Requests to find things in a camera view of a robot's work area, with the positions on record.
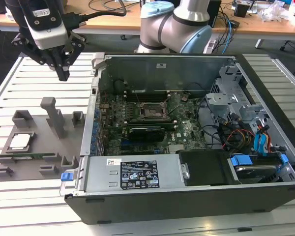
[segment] blue latch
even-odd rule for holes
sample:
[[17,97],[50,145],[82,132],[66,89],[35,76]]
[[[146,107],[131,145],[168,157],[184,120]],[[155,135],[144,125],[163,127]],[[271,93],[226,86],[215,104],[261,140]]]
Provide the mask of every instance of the blue latch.
[[257,133],[254,140],[254,150],[262,154],[262,156],[266,156],[266,153],[264,150],[265,145],[266,145],[266,135]]
[[73,173],[62,173],[61,181],[73,181]]
[[287,156],[285,154],[281,154],[281,160],[282,160],[283,164],[286,164],[289,161],[289,159],[287,158]]
[[233,166],[250,166],[252,161],[249,155],[236,155],[231,158]]

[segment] camera on robot arm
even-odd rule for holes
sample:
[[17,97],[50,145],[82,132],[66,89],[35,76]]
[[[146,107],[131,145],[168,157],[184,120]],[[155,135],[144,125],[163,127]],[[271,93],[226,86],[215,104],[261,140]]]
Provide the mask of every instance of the camera on robot arm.
[[119,0],[122,12],[100,11],[89,15],[64,13],[60,0],[6,0],[7,7],[19,25],[19,34],[12,45],[40,65],[45,63],[56,71],[60,81],[69,78],[69,67],[83,51],[86,38],[73,30],[89,19],[102,16],[125,16],[126,9]]

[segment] warning label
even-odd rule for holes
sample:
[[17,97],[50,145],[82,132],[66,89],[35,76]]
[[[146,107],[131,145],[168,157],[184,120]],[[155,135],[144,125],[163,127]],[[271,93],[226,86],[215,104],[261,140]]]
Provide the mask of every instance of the warning label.
[[120,164],[122,189],[159,188],[156,161],[130,161]]

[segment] wire bundle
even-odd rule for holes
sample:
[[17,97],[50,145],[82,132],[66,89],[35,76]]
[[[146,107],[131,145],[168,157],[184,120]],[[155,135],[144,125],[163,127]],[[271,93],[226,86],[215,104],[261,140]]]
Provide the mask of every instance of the wire bundle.
[[220,37],[220,39],[217,41],[217,44],[213,48],[212,52],[214,52],[214,51],[218,52],[218,50],[221,46],[225,46],[224,50],[222,52],[224,54],[226,52],[228,46],[230,45],[230,43],[234,39],[234,34],[236,33],[236,30],[234,30],[232,28],[230,18],[224,13],[223,8],[220,7],[220,9],[221,9],[221,11],[219,11],[219,15],[217,16],[217,18],[223,20],[223,22],[225,24],[225,31],[224,31],[222,37]]
[[[99,2],[99,1],[101,1],[102,6],[104,8],[106,8],[107,10],[96,9],[96,8],[94,8],[94,7],[91,6],[93,3]],[[105,11],[123,11],[122,7],[112,8],[112,7],[110,7],[110,6],[107,5],[108,3],[114,2],[114,1],[115,0],[109,0],[109,1],[104,1],[104,0],[91,0],[88,3],[88,7],[90,9],[94,10],[94,11],[99,11],[99,12],[105,12]],[[134,5],[136,5],[136,4],[140,4],[140,7],[142,7],[145,3],[146,3],[146,0],[139,0],[139,2],[134,2],[134,3],[131,3],[131,4],[125,5],[125,8],[129,9],[129,8],[133,7]]]
[[[236,146],[231,144],[231,142],[230,142],[231,137],[233,137],[235,134],[238,134],[240,136],[240,142]],[[246,130],[246,129],[233,130],[231,132],[231,134],[227,137],[227,139],[224,141],[222,149],[229,148],[228,151],[230,153],[240,151],[243,147],[247,147],[250,145],[254,136],[255,135],[251,131]]]
[[268,132],[264,132],[264,135],[266,135],[266,149],[269,153],[271,153],[271,136],[268,134]]

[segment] robotic arm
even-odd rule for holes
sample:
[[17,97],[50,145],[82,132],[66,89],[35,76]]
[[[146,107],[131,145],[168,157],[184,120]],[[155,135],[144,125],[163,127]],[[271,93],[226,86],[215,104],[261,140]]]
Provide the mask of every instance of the robotic arm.
[[145,4],[141,10],[138,53],[202,53],[210,40],[209,0],[181,0],[174,9],[170,2]]
[[64,13],[62,0],[5,0],[19,34],[12,44],[37,63],[48,64],[60,81],[67,81],[69,67],[85,47],[86,39],[73,32],[91,18],[102,15],[125,16],[123,12],[101,11],[89,15]]

